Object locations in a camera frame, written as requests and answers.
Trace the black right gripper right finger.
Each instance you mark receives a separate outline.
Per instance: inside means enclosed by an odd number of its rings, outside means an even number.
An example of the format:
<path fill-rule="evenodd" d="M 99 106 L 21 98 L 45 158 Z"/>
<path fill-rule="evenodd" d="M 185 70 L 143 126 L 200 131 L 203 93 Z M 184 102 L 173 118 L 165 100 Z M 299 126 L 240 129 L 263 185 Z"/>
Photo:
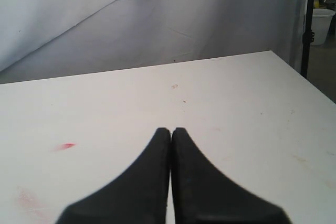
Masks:
<path fill-rule="evenodd" d="M 175 129 L 171 149 L 176 223 L 291 222 L 282 208 L 250 193 L 219 171 L 186 129 Z"/>

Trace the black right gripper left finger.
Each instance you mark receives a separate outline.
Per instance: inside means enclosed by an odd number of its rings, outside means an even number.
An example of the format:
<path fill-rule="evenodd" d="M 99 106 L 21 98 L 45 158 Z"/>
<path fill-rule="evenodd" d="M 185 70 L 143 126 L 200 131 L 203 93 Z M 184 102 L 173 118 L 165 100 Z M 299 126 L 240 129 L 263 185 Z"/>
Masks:
<path fill-rule="evenodd" d="M 58 223 L 165 223 L 171 134 L 158 128 L 139 157 L 116 179 L 69 205 Z"/>

